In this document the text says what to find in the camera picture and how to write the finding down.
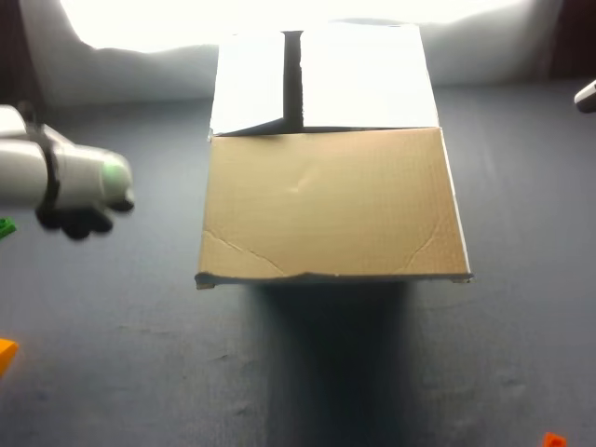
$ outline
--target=gray fabric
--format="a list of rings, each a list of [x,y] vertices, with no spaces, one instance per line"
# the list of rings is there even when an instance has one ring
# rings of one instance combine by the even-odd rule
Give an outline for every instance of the gray fabric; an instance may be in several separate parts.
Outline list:
[[[436,92],[476,282],[194,289],[210,106],[57,113],[134,169],[109,237],[0,241],[5,446],[536,446],[596,437],[582,83]]]

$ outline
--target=gray backdrop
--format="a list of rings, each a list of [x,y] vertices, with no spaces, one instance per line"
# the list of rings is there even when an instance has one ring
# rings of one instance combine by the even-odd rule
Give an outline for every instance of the gray backdrop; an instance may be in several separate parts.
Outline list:
[[[581,83],[436,92],[476,282],[198,292],[207,102],[50,124],[124,154],[109,237],[0,241],[4,446],[571,446],[596,437],[596,116]]]

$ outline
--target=box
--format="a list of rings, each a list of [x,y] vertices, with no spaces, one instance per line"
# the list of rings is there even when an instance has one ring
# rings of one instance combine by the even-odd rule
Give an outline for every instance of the box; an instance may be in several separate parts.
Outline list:
[[[471,277],[417,27],[220,47],[196,284]]]

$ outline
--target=orange object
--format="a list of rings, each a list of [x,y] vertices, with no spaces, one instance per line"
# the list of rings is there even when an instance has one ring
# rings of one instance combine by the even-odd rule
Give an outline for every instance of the orange object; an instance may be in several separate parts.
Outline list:
[[[544,436],[542,447],[567,447],[567,440],[563,436],[547,433]]]
[[[15,357],[18,349],[19,345],[15,342],[0,339],[0,377],[8,369],[8,365],[12,358]]]

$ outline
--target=green object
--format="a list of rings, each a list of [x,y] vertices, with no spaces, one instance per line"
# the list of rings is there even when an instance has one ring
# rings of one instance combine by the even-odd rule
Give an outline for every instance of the green object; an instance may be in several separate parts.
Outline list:
[[[10,219],[9,217],[0,219],[0,239],[8,236],[11,233],[14,233],[15,231],[17,231],[15,221]]]

